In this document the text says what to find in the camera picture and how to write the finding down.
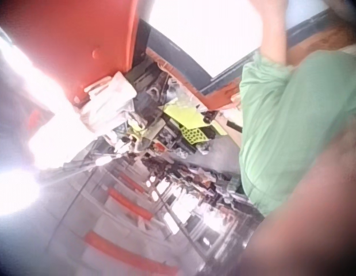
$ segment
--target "raised arm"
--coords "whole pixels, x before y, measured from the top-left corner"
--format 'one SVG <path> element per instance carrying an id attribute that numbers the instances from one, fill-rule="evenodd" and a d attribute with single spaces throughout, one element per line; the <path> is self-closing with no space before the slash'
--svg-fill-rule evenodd
<path id="1" fill-rule="evenodd" d="M 262 56 L 271 61 L 286 64 L 285 12 L 288 0 L 251 0 L 262 18 Z"/>

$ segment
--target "orange panel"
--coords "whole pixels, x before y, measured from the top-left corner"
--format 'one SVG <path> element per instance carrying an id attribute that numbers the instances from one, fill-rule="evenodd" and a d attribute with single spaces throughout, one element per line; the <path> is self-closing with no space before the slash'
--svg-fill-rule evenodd
<path id="1" fill-rule="evenodd" d="M 120 178 L 125 180 L 127 182 L 127 184 L 130 185 L 133 189 L 139 191 L 140 193 L 145 193 L 146 192 L 146 190 L 141 185 L 136 183 L 132 178 L 130 178 L 129 176 L 127 176 L 123 172 L 121 172 L 119 174 L 119 176 L 120 176 Z"/>
<path id="2" fill-rule="evenodd" d="M 118 191 L 113 188 L 109 189 L 109 195 L 117 202 L 119 202 L 122 206 L 126 207 L 128 210 L 144 218 L 145 220 L 151 220 L 154 217 L 154 214 L 152 214 L 150 211 L 134 204 L 132 201 L 124 197 L 122 194 L 118 193 Z"/>
<path id="3" fill-rule="evenodd" d="M 73 102 L 93 82 L 131 69 L 136 9 L 137 0 L 5 0 L 0 26 Z"/>
<path id="4" fill-rule="evenodd" d="M 165 264 L 134 254 L 109 242 L 95 232 L 88 233 L 85 237 L 85 241 L 87 244 L 100 250 L 104 254 L 139 270 L 148 271 L 159 275 L 171 276 L 176 275 L 179 270 L 177 267 L 167 266 Z"/>

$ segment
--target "hand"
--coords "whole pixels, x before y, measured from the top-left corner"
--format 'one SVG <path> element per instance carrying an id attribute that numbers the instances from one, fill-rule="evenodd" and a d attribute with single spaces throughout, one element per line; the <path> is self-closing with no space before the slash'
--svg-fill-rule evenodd
<path id="1" fill-rule="evenodd" d="M 262 19 L 284 17 L 289 0 L 250 0 Z"/>

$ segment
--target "person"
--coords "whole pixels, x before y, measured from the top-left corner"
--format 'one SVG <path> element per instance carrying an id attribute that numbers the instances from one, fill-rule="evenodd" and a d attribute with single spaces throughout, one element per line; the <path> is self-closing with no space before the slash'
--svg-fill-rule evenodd
<path id="1" fill-rule="evenodd" d="M 356 276 L 356 120 L 265 218 L 238 270 L 244 276 Z"/>
<path id="2" fill-rule="evenodd" d="M 263 40 L 240 83 L 242 185 L 264 215 L 283 205 L 317 156 L 356 116 L 356 57 L 318 51 L 286 65 L 288 0 L 251 0 Z"/>

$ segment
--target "metal pole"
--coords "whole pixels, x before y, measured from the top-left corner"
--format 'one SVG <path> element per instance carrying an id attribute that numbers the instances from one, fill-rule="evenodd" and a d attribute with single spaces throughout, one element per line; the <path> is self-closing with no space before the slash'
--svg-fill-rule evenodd
<path id="1" fill-rule="evenodd" d="M 46 246 L 46 252 L 49 250 L 50 245 L 52 240 L 55 237 L 56 232 L 58 231 L 59 227 L 61 226 L 61 224 L 63 223 L 66 215 L 68 214 L 68 212 L 70 211 L 70 209 L 72 208 L 73 204 L 75 203 L 75 201 L 78 199 L 78 197 L 80 196 L 80 194 L 82 193 L 82 191 L 85 189 L 85 187 L 87 186 L 88 182 L 91 180 L 92 176 L 95 174 L 95 172 L 97 171 L 97 168 L 93 168 L 93 171 L 91 172 L 90 176 L 87 178 L 86 182 L 83 184 L 83 186 L 79 189 L 79 191 L 77 192 L 76 196 L 73 198 L 72 202 L 69 204 L 67 210 L 65 211 L 64 215 L 62 216 L 62 218 L 59 220 L 58 224 L 55 227 L 55 230 L 53 231 L 50 240 Z"/>
<path id="2" fill-rule="evenodd" d="M 185 232 L 185 229 L 182 227 L 182 223 L 180 221 L 178 221 L 177 219 L 175 219 L 175 214 L 173 212 L 170 211 L 169 207 L 167 206 L 167 204 L 164 202 L 164 200 L 161 198 L 159 192 L 157 191 L 157 189 L 154 187 L 154 191 L 157 193 L 159 199 L 161 200 L 163 206 L 165 207 L 166 211 L 169 213 L 169 215 L 173 218 L 174 222 L 177 224 L 178 228 L 180 229 L 180 231 L 182 231 L 182 233 L 184 234 L 184 236 L 188 239 L 189 243 L 192 245 L 192 247 L 194 248 L 194 250 L 199 254 L 199 256 L 202 258 L 202 260 L 204 260 L 206 262 L 207 257 L 206 255 L 199 249 L 199 247 L 194 243 L 194 241 L 191 239 L 191 237 L 189 236 L 188 233 Z"/>

